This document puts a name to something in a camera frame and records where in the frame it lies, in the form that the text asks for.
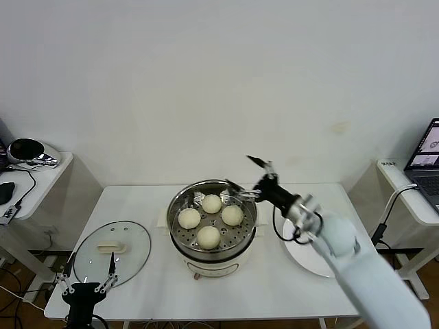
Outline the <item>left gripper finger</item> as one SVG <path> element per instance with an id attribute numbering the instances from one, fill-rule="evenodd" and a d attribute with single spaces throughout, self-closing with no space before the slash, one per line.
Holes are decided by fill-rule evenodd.
<path id="1" fill-rule="evenodd" d="M 62 295 L 73 294 L 75 292 L 75 289 L 72 287 L 72 284 L 69 279 L 74 262 L 75 262 L 75 253 L 73 252 L 70 255 L 66 265 L 64 266 L 62 273 L 56 275 L 56 283 L 62 286 L 64 289 Z"/>
<path id="2" fill-rule="evenodd" d="M 115 254 L 112 252 L 107 278 L 103 283 L 99 284 L 98 287 L 95 288 L 95 293 L 107 293 L 112 288 L 113 284 L 118 280 L 118 275 L 115 273 L 115 270 Z"/>

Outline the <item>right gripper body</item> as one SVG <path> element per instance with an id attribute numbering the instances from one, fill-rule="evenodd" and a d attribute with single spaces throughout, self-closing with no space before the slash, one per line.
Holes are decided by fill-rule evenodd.
<path id="1" fill-rule="evenodd" d="M 281 211 L 282 215 L 287 215 L 290 208 L 299 199 L 298 194 L 291 194 L 278 184 L 278 178 L 270 178 L 264 175 L 253 187 L 259 190 L 256 202 L 268 201 Z"/>

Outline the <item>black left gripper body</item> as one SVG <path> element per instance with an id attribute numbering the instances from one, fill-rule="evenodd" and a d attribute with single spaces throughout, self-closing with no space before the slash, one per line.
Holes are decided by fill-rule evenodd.
<path id="1" fill-rule="evenodd" d="M 98 282 L 72 284 L 73 292 L 68 289 L 62 293 L 62 299 L 69 305 L 65 328 L 92 328 L 93 311 L 101 302 L 101 293 L 95 292 Z"/>

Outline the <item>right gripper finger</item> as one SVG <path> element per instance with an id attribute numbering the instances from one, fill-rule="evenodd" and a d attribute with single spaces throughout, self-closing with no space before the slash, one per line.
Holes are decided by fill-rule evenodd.
<path id="1" fill-rule="evenodd" d="M 257 166 L 261 167 L 269 178 L 275 178 L 278 175 L 277 172 L 274 170 L 271 161 L 266 162 L 258 157 L 254 157 L 250 155 L 247 155 L 246 157 L 249 160 L 251 160 L 253 163 L 255 163 Z"/>
<path id="2" fill-rule="evenodd" d="M 255 202 L 259 200 L 259 190 L 246 190 L 244 187 L 228 179 L 225 179 L 225 182 L 228 185 L 227 191 L 230 196 L 241 200 L 253 200 Z"/>

